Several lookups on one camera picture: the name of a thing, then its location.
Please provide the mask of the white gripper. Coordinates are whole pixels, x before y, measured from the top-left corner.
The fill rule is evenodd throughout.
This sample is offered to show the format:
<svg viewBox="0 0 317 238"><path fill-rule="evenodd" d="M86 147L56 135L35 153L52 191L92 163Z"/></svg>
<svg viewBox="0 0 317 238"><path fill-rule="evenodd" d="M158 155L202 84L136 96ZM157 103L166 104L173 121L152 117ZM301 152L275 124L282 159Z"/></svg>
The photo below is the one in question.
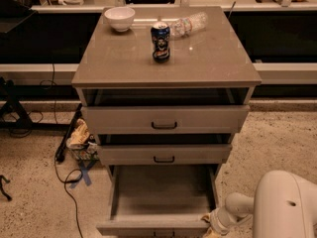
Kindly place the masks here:
<svg viewBox="0 0 317 238"><path fill-rule="evenodd" d="M220 238L220 235L227 235L230 229L237 224L237 216L230 213L225 206L204 214L201 220L210 223L212 227L207 230L202 238Z"/></svg>

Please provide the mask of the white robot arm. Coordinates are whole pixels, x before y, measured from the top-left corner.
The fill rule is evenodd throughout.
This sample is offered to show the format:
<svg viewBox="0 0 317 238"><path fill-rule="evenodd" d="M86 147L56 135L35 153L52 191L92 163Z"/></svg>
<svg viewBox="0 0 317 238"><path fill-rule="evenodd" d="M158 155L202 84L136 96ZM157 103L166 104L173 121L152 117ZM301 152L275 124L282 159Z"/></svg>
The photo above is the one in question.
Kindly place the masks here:
<svg viewBox="0 0 317 238"><path fill-rule="evenodd" d="M253 238L317 238L317 185L286 171L260 179L253 197L233 192L202 217L203 238L220 238L253 219Z"/></svg>

